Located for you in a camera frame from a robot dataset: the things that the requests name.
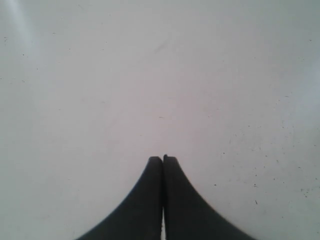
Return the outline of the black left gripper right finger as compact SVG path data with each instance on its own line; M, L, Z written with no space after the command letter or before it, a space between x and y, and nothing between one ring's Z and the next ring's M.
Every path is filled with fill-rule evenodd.
M216 212L195 190L177 158L163 157L163 207L167 240L252 240Z

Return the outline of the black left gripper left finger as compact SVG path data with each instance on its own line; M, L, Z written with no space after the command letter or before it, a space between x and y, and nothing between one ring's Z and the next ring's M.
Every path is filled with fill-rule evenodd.
M82 240L160 240L162 232L163 162L148 159L139 180L102 222L81 236Z

